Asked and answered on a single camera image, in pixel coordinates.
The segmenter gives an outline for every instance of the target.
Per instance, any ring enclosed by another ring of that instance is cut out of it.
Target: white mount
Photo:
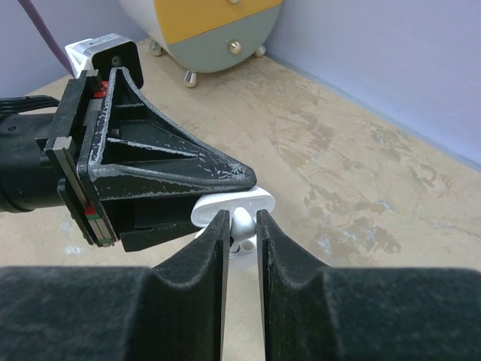
[[[229,269],[238,270],[256,264],[257,237],[256,214],[261,209],[271,213],[276,206],[275,198],[261,187],[255,186],[246,192],[220,193],[202,196],[191,213],[191,221],[202,227],[200,236],[218,211],[227,210],[231,214],[231,246]]]

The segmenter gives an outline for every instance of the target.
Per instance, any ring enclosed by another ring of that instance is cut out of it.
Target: yellow drawer
[[[282,0],[153,0],[167,44],[177,43],[249,15],[280,5]]]

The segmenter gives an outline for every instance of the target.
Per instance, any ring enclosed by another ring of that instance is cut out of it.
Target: lavender wall
[[[61,47],[111,32],[146,37],[117,0],[32,2]],[[14,0],[0,1],[0,51],[0,97],[24,95],[67,74]]]
[[[481,2],[285,0],[268,50],[481,165]]]

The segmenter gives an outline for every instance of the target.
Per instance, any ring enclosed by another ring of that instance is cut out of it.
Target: cabinet leg
[[[197,85],[197,73],[188,70],[186,72],[186,75],[183,77],[183,83],[188,88],[195,88],[195,86]]]
[[[161,56],[164,53],[164,50],[162,49],[160,44],[155,40],[152,40],[152,42],[150,43],[149,50],[150,53],[154,56]]]
[[[254,56],[257,58],[262,58],[264,55],[265,55],[265,46],[261,45],[254,53]]]

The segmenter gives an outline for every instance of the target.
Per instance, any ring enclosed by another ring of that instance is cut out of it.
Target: floor
[[[332,266],[481,269],[481,174],[268,58],[182,85],[139,44],[147,98],[201,140],[252,166],[283,230]],[[36,93],[60,97],[67,79]],[[191,237],[139,253],[90,247],[64,207],[0,214],[0,265],[146,265]],[[255,268],[229,274],[224,359],[263,359]]]

